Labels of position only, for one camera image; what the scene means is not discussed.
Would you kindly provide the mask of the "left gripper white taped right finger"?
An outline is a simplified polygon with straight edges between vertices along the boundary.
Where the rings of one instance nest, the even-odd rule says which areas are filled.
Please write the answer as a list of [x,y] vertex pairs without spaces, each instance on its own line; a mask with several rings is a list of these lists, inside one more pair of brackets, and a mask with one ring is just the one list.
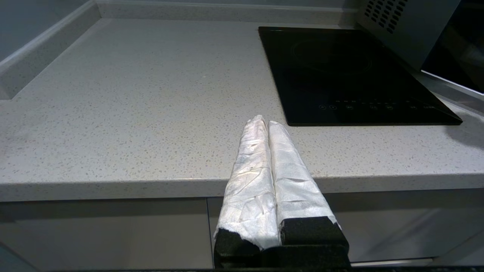
[[270,267],[349,267],[349,243],[285,127],[268,124],[280,246]]

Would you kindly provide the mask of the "left gripper white taped left finger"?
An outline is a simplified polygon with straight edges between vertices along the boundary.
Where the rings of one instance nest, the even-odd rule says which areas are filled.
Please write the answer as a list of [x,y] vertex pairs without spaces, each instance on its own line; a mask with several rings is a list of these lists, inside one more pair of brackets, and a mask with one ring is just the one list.
[[261,251],[279,245],[271,152],[262,115],[249,119],[243,128],[214,239],[216,267],[256,267]]

